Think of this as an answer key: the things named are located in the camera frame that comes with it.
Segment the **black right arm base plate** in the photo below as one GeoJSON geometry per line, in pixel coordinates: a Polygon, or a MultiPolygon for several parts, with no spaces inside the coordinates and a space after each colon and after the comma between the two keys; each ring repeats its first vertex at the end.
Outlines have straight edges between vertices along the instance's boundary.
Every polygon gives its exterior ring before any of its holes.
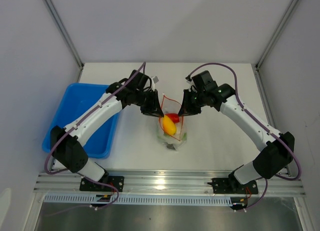
{"type": "Polygon", "coordinates": [[[230,180],[226,177],[216,177],[212,178],[207,184],[212,187],[214,194],[257,195],[259,193],[258,185],[255,180],[246,184],[240,184],[237,181],[230,180]]]}

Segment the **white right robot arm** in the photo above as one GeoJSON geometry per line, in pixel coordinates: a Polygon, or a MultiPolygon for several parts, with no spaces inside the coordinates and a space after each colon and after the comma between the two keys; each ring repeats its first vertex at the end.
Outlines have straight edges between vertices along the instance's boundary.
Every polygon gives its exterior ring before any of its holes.
{"type": "Polygon", "coordinates": [[[198,115],[202,107],[215,108],[231,119],[259,151],[253,161],[238,167],[228,176],[228,187],[232,192],[241,192],[253,180],[270,179],[292,162],[293,157],[288,149],[294,147],[293,135],[290,132],[281,133],[249,114],[233,87],[227,83],[217,85],[207,70],[186,79],[190,86],[183,91],[178,112],[180,117],[198,115]]]}

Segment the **grey toy fish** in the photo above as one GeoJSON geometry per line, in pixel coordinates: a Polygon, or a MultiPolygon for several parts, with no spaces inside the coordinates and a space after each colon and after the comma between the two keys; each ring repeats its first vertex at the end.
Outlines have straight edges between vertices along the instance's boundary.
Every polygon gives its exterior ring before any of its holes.
{"type": "Polygon", "coordinates": [[[175,150],[175,146],[173,144],[167,144],[166,147],[169,149],[169,150],[175,150]]]}

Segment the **orange red toy mango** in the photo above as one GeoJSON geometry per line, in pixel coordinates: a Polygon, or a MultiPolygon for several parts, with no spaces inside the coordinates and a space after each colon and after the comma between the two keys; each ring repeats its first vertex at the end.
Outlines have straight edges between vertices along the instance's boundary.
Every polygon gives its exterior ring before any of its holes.
{"type": "Polygon", "coordinates": [[[176,113],[167,113],[166,116],[175,124],[180,122],[180,118],[176,113]]]}

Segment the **yellow toy lemon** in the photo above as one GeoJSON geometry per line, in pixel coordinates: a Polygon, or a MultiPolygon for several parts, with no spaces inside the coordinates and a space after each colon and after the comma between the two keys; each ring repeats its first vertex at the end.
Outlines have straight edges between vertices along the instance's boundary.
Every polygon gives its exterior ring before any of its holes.
{"type": "Polygon", "coordinates": [[[169,135],[173,136],[177,132],[175,123],[173,123],[166,115],[162,118],[163,131],[169,135]]]}

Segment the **clear orange-zipper zip bag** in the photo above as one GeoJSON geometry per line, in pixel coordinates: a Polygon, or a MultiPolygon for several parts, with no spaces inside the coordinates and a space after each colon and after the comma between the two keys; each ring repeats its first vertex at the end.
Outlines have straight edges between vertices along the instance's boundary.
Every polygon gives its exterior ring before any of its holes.
{"type": "Polygon", "coordinates": [[[183,116],[178,115],[181,104],[163,94],[160,107],[164,117],[156,123],[157,139],[167,149],[177,151],[187,141],[187,123],[183,116]]]}

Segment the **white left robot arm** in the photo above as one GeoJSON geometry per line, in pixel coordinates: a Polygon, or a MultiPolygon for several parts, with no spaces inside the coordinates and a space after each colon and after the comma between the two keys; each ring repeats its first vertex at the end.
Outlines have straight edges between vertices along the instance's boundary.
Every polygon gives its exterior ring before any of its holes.
{"type": "Polygon", "coordinates": [[[124,108],[135,105],[145,116],[162,118],[154,77],[140,70],[133,70],[128,78],[110,84],[102,96],[73,122],[50,131],[48,157],[59,161],[65,171],[81,175],[90,181],[97,191],[109,184],[109,173],[89,158],[84,146],[91,136],[110,118],[124,108]]]}

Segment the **white green toy cauliflower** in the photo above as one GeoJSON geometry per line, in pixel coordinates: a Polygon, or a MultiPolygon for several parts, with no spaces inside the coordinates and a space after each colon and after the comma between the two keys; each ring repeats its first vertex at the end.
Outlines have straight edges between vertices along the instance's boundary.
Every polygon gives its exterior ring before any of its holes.
{"type": "Polygon", "coordinates": [[[180,146],[182,146],[187,141],[187,133],[183,133],[180,139],[176,139],[175,137],[169,136],[166,133],[158,136],[158,140],[167,148],[167,144],[172,144],[177,150],[180,146]]]}

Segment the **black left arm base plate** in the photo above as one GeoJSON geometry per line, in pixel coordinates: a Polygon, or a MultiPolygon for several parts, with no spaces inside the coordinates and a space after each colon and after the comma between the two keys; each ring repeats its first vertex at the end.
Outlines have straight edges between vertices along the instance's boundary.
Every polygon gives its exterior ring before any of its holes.
{"type": "Polygon", "coordinates": [[[92,182],[87,178],[82,178],[79,185],[79,190],[82,192],[115,192],[116,188],[119,192],[123,191],[125,184],[124,176],[110,175],[106,179],[97,182],[92,182]]]}

